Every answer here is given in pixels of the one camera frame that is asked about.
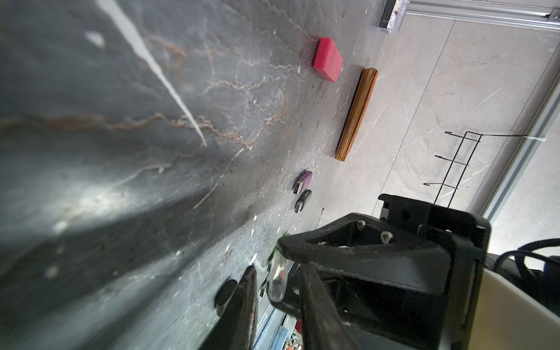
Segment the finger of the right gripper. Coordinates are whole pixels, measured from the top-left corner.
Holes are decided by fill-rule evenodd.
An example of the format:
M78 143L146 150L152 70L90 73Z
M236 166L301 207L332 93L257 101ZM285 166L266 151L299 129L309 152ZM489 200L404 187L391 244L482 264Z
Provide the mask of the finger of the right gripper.
M287 259L322 271L431 295L444 293L451 265L439 244L357 213L281 237L277 247Z

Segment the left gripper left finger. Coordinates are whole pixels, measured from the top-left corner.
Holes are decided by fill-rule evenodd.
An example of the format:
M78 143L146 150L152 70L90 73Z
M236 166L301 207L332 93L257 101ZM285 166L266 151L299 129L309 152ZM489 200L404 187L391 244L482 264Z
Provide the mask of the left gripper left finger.
M249 265L199 349L253 349L258 326L257 270Z

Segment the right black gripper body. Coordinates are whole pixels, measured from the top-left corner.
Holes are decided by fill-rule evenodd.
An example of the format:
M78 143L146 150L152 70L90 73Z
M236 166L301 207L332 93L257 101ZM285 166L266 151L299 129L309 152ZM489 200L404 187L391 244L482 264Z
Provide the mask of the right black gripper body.
M361 349L466 349L470 342L491 235L490 223L412 198L382 194L378 220L442 246L451 256L444 293L431 295L314 267ZM279 307L302 321L300 265Z

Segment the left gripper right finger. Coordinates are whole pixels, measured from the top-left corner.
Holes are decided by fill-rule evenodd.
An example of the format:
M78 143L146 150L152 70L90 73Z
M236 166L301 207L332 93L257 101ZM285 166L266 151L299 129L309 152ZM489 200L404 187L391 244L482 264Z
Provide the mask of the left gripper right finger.
M300 265L300 297L304 349L359 349L344 324L315 268Z

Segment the purple usb drive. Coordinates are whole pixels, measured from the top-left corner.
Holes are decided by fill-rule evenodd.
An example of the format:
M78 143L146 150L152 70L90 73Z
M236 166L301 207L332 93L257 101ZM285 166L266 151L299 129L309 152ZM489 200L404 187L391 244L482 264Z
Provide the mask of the purple usb drive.
M294 185L293 185L293 193L296 195L302 194L306 191L312 182L313 172L309 170L305 170L301 172L298 177L296 178Z

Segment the pink usb drive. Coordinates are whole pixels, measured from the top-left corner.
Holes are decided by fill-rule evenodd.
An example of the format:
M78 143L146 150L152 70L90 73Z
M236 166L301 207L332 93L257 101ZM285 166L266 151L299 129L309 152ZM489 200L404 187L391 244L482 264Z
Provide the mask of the pink usb drive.
M316 48L313 68L323 79L336 83L344 60L333 39L322 37Z

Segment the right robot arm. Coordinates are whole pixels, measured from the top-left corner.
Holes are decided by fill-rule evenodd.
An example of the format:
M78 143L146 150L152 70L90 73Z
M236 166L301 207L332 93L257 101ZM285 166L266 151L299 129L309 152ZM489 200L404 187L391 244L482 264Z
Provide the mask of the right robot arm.
M490 223L383 194L380 217L351 213L278 240L295 264L277 307L305 349L558 349L559 311L522 290L546 281L525 251L487 252Z

